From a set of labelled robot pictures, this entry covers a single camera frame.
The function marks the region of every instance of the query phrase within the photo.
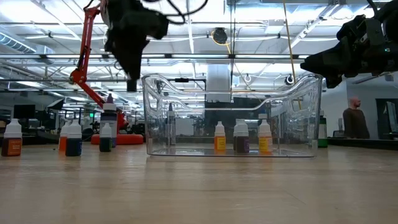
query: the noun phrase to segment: person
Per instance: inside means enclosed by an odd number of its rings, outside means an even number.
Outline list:
[[[365,115],[358,109],[361,106],[361,100],[358,97],[349,99],[349,108],[344,110],[343,119],[345,127],[345,136],[355,139],[369,139],[369,131],[366,126]]]

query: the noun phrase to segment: table surface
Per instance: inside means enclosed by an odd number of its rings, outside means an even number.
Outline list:
[[[81,157],[24,146],[0,158],[1,223],[397,223],[398,152],[319,149],[315,159]]]

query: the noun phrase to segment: clear plastic bin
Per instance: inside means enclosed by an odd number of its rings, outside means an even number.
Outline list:
[[[306,75],[285,91],[182,91],[161,75],[142,78],[147,153],[155,156],[314,157],[322,76]],[[229,95],[230,103],[208,103],[209,95]],[[172,104],[175,130],[168,126]],[[272,152],[259,152],[259,116],[271,126]],[[247,153],[233,150],[233,129],[244,119],[249,130]],[[222,121],[226,150],[216,151],[215,126]]]

